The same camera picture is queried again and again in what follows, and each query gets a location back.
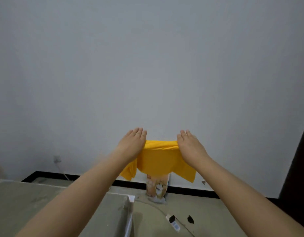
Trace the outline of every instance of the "wall socket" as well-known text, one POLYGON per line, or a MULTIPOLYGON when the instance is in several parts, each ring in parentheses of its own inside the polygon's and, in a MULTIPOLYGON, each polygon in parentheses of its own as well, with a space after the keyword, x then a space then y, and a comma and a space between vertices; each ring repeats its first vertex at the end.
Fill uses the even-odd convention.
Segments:
POLYGON ((59 156, 59 155, 54 155, 54 156, 53 156, 53 162, 54 162, 55 164, 62 162, 61 156, 59 156))

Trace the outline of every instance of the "person's left hand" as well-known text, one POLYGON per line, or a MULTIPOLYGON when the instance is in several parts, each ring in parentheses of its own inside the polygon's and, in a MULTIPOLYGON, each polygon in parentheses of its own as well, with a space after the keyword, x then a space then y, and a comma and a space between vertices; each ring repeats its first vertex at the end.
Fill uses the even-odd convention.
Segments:
POLYGON ((142 151, 146 140, 146 131, 143 128, 135 128, 128 133, 118 143, 115 153, 118 153, 127 160, 127 163, 135 160, 142 151))

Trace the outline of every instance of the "hand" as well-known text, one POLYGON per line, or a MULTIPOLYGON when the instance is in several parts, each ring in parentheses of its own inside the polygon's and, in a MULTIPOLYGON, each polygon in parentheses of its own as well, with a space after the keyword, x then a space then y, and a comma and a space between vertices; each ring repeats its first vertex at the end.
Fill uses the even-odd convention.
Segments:
POLYGON ((189 130, 180 131, 177 135, 177 143, 184 161, 193 168, 197 166, 201 158, 209 157, 205 147, 189 130))
POLYGON ((130 163, 135 160, 138 154, 142 151, 146 140, 146 131, 143 128, 135 128, 128 131, 128 133, 119 141, 114 153, 117 153, 130 163))

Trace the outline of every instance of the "yellow t-shirt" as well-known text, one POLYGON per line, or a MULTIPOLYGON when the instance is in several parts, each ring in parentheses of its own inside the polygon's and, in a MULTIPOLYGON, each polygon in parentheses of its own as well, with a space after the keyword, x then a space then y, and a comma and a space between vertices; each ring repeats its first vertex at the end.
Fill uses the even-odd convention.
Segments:
POLYGON ((136 175, 136 169, 151 176, 166 175, 171 172, 191 183, 195 180, 196 170, 182 158, 177 141, 146 141, 138 158, 129 163, 121 172, 126 180, 136 175))

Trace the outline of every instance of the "forearm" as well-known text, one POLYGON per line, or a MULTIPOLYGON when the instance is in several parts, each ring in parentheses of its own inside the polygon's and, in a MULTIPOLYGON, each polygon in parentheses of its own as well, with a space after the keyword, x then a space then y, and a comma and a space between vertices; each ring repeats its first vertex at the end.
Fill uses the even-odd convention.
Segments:
POLYGON ((200 158, 195 168, 247 236, 304 236, 304 227, 209 156, 200 158))
POLYGON ((16 237, 78 236, 126 162, 113 153, 49 202, 16 237))

